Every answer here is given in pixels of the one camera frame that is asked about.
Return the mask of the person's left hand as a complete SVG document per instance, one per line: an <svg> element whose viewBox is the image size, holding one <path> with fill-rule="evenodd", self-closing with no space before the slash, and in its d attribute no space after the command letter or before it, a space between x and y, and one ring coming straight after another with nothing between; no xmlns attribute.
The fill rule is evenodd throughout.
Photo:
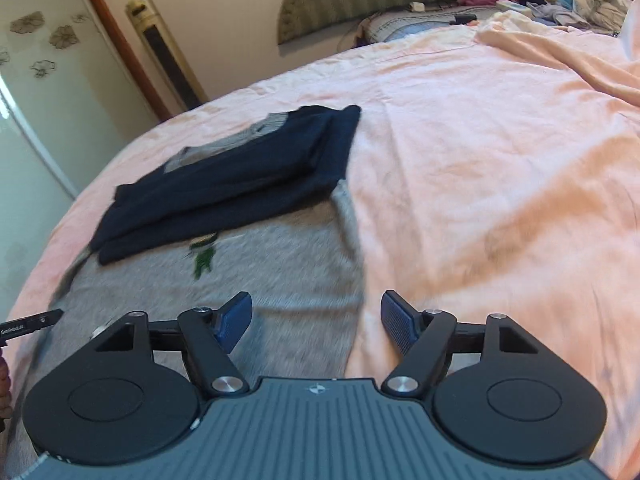
<svg viewBox="0 0 640 480"><path fill-rule="evenodd" d="M4 356L0 358L0 422L1 430L4 430L4 422L10 419L13 413L11 377L8 362Z"/></svg>

